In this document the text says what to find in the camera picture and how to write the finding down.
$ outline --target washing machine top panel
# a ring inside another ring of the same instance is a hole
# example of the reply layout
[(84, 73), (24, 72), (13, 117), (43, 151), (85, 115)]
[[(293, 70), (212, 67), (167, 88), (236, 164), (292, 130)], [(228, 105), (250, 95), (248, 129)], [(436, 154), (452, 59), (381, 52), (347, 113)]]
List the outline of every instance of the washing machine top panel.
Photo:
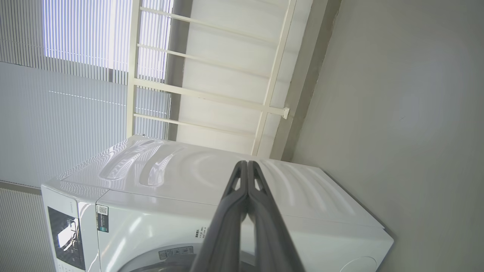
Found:
[(282, 214), (381, 225), (321, 169), (132, 136), (60, 176), (110, 190), (218, 205), (235, 164), (259, 163)]

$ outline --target metal rail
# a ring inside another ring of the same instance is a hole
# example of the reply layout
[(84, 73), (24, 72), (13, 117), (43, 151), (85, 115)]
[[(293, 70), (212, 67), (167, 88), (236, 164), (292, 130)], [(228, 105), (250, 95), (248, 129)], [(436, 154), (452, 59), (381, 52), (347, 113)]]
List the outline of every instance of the metal rail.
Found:
[[(209, 130), (214, 130), (222, 133), (229, 133), (229, 134), (236, 134), (236, 135), (242, 135), (242, 136), (253, 136), (254, 137), (254, 143), (252, 146), (251, 154), (252, 155), (257, 155), (260, 142), (262, 139), (262, 135), (264, 132), (264, 126), (266, 123), (266, 118), (268, 113), (280, 115), (282, 118), (287, 119), (287, 116), (289, 114), (289, 108), (277, 108), (277, 107), (271, 107), (271, 100), (272, 100), (272, 95), (274, 93), (274, 88), (277, 80), (277, 75), (279, 74), (279, 69), (281, 67), (281, 61), (282, 61), (282, 56), (284, 52), (284, 48), (286, 46), (286, 41), (287, 41), (287, 36), (289, 33), (289, 27), (291, 25), (292, 21), (292, 16), (294, 14), (294, 8), (296, 6), (296, 0), (289, 0), (289, 4), (287, 6), (286, 10), (286, 15), (284, 17), (284, 22), (282, 25), (282, 30), (281, 34), (279, 37), (279, 41), (273, 41), (271, 39), (257, 36), (251, 33), (243, 32), (240, 30), (235, 30), (231, 28), (227, 28), (224, 26), (218, 26), (209, 22), (204, 22), (196, 19), (192, 19), (189, 17), (181, 16), (181, 15), (176, 15), (176, 14), (171, 14), (171, 13), (166, 13), (164, 11), (159, 11), (159, 10), (154, 10), (154, 9), (149, 9), (141, 6), (141, 0), (133, 0), (133, 7), (132, 7), (132, 17), (131, 17), (131, 30), (130, 30), (130, 41), (129, 41), (129, 69), (128, 69), (128, 93), (127, 93), (127, 107), (126, 107), (126, 137), (129, 137), (133, 135), (134, 133), (134, 117), (141, 117), (141, 118), (148, 118), (148, 119), (153, 119), (153, 120), (158, 120), (158, 121), (164, 121), (168, 123), (174, 123), (178, 125), (188, 125), (188, 126), (195, 126), (199, 128), (204, 128), (204, 129), (209, 129)], [(163, 16), (168, 16), (173, 19), (177, 20), (182, 20), (185, 22), (189, 23), (196, 23), (200, 24), (206, 27), (210, 28), (215, 28), (218, 30), (223, 30), (227, 31), (233, 34), (238, 34), (242, 35), (245, 37), (265, 41), (270, 44), (277, 45), (276, 48), (276, 54), (275, 58), (272, 64), (272, 70), (271, 74), (269, 75), (269, 82), (268, 86), (266, 89), (266, 95), (264, 97), (264, 102), (263, 104), (258, 104), (254, 102), (250, 102), (247, 100), (243, 99), (238, 99), (238, 98), (233, 98), (233, 97), (228, 97), (228, 96), (223, 96), (223, 95), (218, 95), (218, 94), (213, 94), (213, 93), (208, 93), (208, 92), (202, 92), (202, 91), (195, 91), (195, 90), (190, 90), (182, 87), (176, 87), (168, 84), (163, 84), (159, 82), (154, 82), (154, 81), (149, 81), (149, 80), (144, 80), (144, 79), (139, 79), (136, 77), (138, 74), (138, 54), (139, 54), (139, 48), (147, 48), (151, 50), (157, 50), (157, 51), (162, 51), (166, 52), (168, 54), (176, 55), (176, 56), (181, 56), (185, 57), (188, 59), (193, 59), (196, 61), (201, 61), (204, 63), (212, 64), (212, 65), (217, 65), (221, 67), (225, 67), (228, 69), (240, 71), (243, 73), (248, 73), (252, 75), (257, 75), (257, 76), (263, 76), (267, 77), (266, 75), (259, 74), (257, 72), (254, 72), (249, 69), (245, 69), (242, 67), (237, 67), (232, 64), (228, 63), (223, 63), (220, 61), (216, 60), (209, 60), (197, 56), (192, 56), (188, 54), (183, 54), (171, 50), (165, 50), (162, 48), (156, 48), (152, 46), (147, 46), (147, 45), (141, 45), (139, 43), (139, 35), (140, 35), (140, 25), (141, 25), (141, 12), (150, 12), (154, 14), (159, 14)], [(234, 106), (240, 106), (240, 107), (245, 107), (245, 108), (250, 108), (254, 110), (260, 111), (260, 116), (259, 116), (259, 121), (257, 125), (257, 130), (255, 135), (248, 134), (245, 132), (241, 131), (236, 131), (236, 130), (227, 130), (227, 129), (221, 129), (221, 128), (215, 128), (215, 127), (209, 127), (206, 125), (201, 125), (201, 124), (195, 124), (195, 123), (188, 123), (188, 122), (182, 122), (182, 121), (175, 121), (175, 120), (170, 120), (170, 119), (164, 119), (164, 118), (158, 118), (158, 117), (153, 117), (153, 116), (148, 116), (148, 115), (142, 115), (142, 114), (137, 114), (135, 113), (135, 91), (136, 87), (141, 86), (141, 87), (147, 87), (147, 88), (153, 88), (156, 90), (161, 90), (161, 91), (167, 91), (171, 93), (177, 93), (181, 95), (188, 95), (188, 96), (193, 96), (201, 99), (207, 99), (211, 101), (215, 101), (218, 103), (223, 103), (223, 104), (228, 104), (228, 105), (234, 105)]]

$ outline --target washing machine control panel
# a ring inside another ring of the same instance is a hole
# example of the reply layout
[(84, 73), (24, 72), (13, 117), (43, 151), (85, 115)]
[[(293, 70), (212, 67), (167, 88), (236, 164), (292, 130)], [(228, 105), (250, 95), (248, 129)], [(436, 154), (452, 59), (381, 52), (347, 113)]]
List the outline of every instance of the washing machine control panel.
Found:
[(73, 271), (68, 265), (85, 270), (79, 219), (51, 207), (48, 214), (56, 257), (62, 261), (58, 262), (58, 271)]

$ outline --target washing machine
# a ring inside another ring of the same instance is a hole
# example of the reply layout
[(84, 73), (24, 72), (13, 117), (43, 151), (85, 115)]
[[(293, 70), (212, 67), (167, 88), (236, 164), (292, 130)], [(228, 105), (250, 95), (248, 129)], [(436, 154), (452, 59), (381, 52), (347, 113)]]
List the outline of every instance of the washing machine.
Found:
[[(189, 268), (241, 160), (260, 165), (306, 271), (376, 271), (393, 239), (321, 169), (135, 135), (42, 184), (57, 272)], [(249, 219), (240, 248), (253, 266)]]

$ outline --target gray wall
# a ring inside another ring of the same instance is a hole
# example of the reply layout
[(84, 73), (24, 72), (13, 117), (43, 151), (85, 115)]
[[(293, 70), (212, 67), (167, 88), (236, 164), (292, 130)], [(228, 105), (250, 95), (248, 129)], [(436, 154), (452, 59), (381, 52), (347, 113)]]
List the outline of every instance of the gray wall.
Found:
[(482, 271), (484, 3), (343, 0), (294, 154), (395, 238), (382, 271)]
[(55, 271), (40, 195), (0, 188), (0, 271)]

